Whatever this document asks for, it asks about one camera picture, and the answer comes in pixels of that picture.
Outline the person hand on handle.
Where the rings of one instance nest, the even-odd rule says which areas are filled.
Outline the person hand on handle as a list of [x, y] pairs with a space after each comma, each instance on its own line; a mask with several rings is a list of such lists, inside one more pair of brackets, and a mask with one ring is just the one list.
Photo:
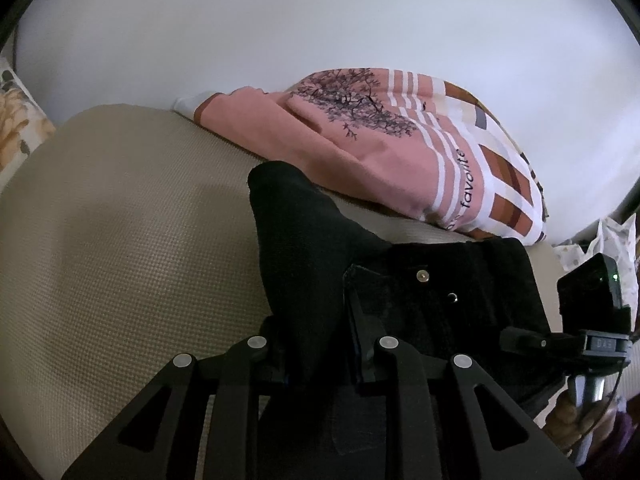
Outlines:
[[568, 391], [563, 391], [552, 411], [546, 417], [542, 431], [559, 448], [567, 454], [576, 443], [592, 429], [589, 454], [596, 452], [602, 443], [612, 434], [615, 426], [617, 405], [602, 400], [593, 404], [592, 409], [585, 415], [579, 415], [577, 408], [570, 400]]

